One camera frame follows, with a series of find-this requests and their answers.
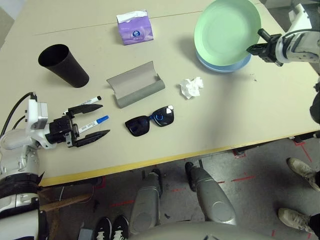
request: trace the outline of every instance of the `blue marker cap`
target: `blue marker cap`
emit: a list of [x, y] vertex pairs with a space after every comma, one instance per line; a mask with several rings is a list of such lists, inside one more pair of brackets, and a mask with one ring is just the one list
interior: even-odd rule
[[109, 118], [109, 116], [106, 115], [106, 116], [103, 116], [103, 117], [97, 119], [96, 122], [97, 122], [98, 124], [100, 124], [100, 123], [102, 123], [103, 121], [107, 120], [108, 118]]

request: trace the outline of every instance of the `sunglasses lens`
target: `sunglasses lens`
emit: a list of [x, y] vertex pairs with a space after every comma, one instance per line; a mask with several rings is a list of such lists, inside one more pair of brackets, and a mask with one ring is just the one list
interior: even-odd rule
[[146, 134], [149, 132], [149, 117], [147, 116], [138, 116], [135, 118], [132, 118], [129, 121], [125, 122], [125, 126], [129, 129], [130, 133], [135, 136], [139, 137], [143, 134]]
[[152, 117], [156, 124], [158, 124], [160, 127], [167, 126], [169, 124], [172, 124], [174, 121], [174, 107], [172, 105], [165, 106], [157, 111], [155, 111], [152, 114]]

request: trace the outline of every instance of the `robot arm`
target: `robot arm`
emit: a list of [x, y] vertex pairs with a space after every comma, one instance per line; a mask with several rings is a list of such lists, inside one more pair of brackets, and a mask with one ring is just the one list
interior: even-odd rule
[[[6, 132], [10, 118], [18, 105], [28, 96], [25, 111], [26, 128]], [[106, 135], [110, 130], [98, 131], [77, 139], [80, 134], [73, 123], [75, 114], [92, 112], [102, 105], [87, 104], [68, 109], [66, 115], [48, 122], [45, 102], [29, 92], [10, 112], [0, 138], [0, 239], [47, 240], [46, 213], [39, 210], [39, 173], [37, 149], [53, 149], [57, 143], [67, 147], [81, 147]]]
[[247, 51], [267, 63], [282, 66], [290, 62], [320, 62], [320, 30], [312, 29], [310, 19], [301, 4], [289, 13], [292, 25], [284, 35], [269, 35], [263, 28], [258, 34], [266, 43], [254, 44]]

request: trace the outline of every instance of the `marker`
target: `marker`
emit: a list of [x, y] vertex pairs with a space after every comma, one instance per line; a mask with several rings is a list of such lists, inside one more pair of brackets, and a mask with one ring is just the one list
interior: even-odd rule
[[87, 130], [93, 128], [94, 126], [96, 126], [96, 125], [104, 122], [104, 121], [107, 120], [108, 118], [109, 118], [108, 115], [103, 116], [103, 117], [101, 117], [101, 118], [99, 118], [99, 119], [97, 119], [97, 120], [95, 120], [95, 121], [93, 121], [93, 122], [90, 122], [89, 124], [87, 124], [87, 125], [79, 128], [79, 129], [78, 129], [79, 134], [82, 134], [84, 131], [87, 131]]
[[80, 104], [76, 105], [75, 107], [80, 106], [80, 105], [85, 105], [85, 104], [94, 104], [94, 103], [96, 103], [96, 102], [98, 102], [100, 100], [101, 100], [101, 97], [100, 96], [96, 96], [96, 97], [91, 98], [91, 99], [89, 99], [87, 101], [84, 101], [83, 103], [80, 103]]

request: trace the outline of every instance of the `pant leg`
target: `pant leg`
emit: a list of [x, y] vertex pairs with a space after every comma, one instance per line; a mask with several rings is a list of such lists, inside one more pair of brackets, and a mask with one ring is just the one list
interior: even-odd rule
[[159, 224], [160, 191], [159, 176], [150, 172], [135, 197], [129, 220], [131, 235], [139, 234]]
[[219, 184], [204, 169], [193, 166], [191, 177], [206, 221], [236, 225], [236, 213]]
[[315, 184], [320, 187], [320, 171], [315, 174]]
[[320, 213], [312, 216], [308, 225], [314, 231], [315, 235], [320, 239]]

